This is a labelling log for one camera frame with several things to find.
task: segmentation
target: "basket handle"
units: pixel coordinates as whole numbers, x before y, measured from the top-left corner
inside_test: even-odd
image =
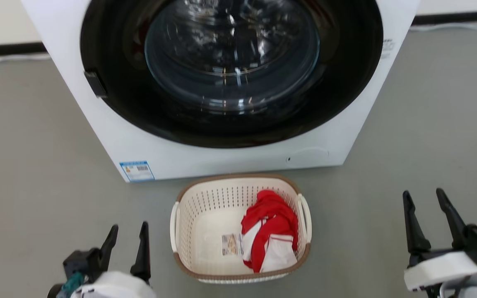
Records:
[[[306,222],[306,243],[312,241],[312,217],[310,216],[310,208],[302,194],[297,195],[299,197],[299,207],[304,211],[303,217]]]
[[[171,213],[171,247],[174,253],[178,252],[178,248],[176,247],[176,213],[178,211],[178,205],[180,202],[176,202],[174,207],[172,207]]]

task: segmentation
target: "wall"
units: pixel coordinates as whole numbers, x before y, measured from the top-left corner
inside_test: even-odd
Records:
[[[418,14],[477,11],[477,0],[422,0]],[[0,45],[40,41],[19,0],[0,0]]]
[[[477,0],[422,0],[418,15],[477,11]]]
[[[40,41],[19,0],[0,0],[0,45]]]

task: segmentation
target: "energy label sticker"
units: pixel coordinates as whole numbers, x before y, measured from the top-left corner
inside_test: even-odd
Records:
[[[130,182],[155,180],[146,161],[121,162],[120,165]]]

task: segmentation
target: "robotic hand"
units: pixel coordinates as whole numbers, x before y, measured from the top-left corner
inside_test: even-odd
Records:
[[[47,298],[156,298],[148,283],[151,277],[148,224],[142,224],[140,246],[130,275],[108,271],[118,230],[117,225],[112,226],[100,249],[76,250],[67,257],[62,263],[67,282],[54,285]]]
[[[403,194],[407,250],[408,290],[426,291],[429,298],[477,298],[477,225],[465,225],[443,189],[437,199],[452,232],[452,248],[431,250],[415,216],[410,193]]]

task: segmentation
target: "sticker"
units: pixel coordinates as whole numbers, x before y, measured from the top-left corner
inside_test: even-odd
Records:
[[[120,165],[130,182],[155,180],[146,161],[121,162]]]
[[[222,256],[242,256],[242,235],[222,235]]]
[[[384,43],[382,44],[382,55],[380,56],[381,59],[386,59],[391,56],[390,52],[395,49],[395,42],[392,39],[384,39]]]

